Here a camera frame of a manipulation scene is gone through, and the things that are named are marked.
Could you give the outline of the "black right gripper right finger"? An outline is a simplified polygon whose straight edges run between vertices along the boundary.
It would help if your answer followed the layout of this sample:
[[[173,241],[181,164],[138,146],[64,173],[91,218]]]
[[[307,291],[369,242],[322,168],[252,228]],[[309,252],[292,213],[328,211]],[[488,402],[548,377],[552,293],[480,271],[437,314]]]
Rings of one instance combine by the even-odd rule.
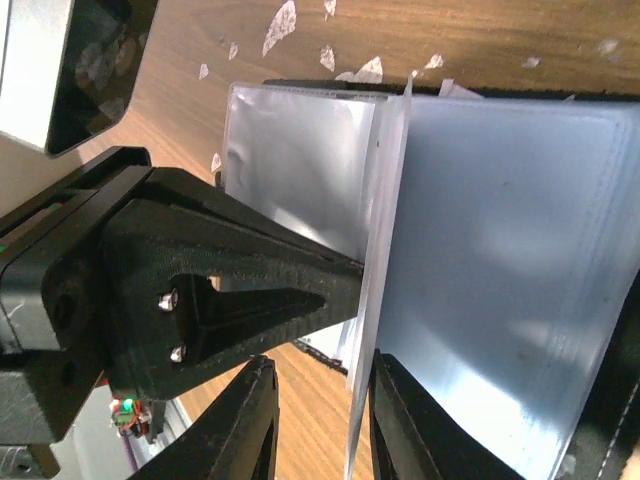
[[[513,479],[391,354],[374,352],[369,420],[376,479]]]

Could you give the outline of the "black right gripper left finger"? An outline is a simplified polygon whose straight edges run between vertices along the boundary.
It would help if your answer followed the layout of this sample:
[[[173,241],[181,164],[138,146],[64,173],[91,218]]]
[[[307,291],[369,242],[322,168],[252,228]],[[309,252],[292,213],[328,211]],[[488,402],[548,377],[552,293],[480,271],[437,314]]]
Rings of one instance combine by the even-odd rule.
[[[273,479],[278,429],[275,362],[258,355],[177,440],[131,477]]]

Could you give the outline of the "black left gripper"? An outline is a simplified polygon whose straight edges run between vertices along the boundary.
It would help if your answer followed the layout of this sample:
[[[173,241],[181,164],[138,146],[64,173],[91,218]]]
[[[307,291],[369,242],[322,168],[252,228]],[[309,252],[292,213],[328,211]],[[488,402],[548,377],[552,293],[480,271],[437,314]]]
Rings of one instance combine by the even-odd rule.
[[[108,220],[151,173],[149,152],[112,147],[1,220],[1,472],[56,475],[62,441],[106,364]]]

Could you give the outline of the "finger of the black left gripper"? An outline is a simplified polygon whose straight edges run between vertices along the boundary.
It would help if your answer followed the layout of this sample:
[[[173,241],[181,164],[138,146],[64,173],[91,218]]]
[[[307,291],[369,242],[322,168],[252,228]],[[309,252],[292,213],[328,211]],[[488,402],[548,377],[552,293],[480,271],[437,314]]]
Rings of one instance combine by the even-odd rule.
[[[112,389],[168,400],[353,318],[363,267],[184,170],[155,168],[102,232]]]

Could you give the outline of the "black leather card holder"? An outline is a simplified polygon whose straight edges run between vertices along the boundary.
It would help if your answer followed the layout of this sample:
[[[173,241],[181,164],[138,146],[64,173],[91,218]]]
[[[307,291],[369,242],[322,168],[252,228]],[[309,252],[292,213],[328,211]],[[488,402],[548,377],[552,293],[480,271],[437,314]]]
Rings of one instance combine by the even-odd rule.
[[[227,192],[364,265],[342,321],[351,477],[374,352],[522,479],[639,444],[639,103],[236,83]]]

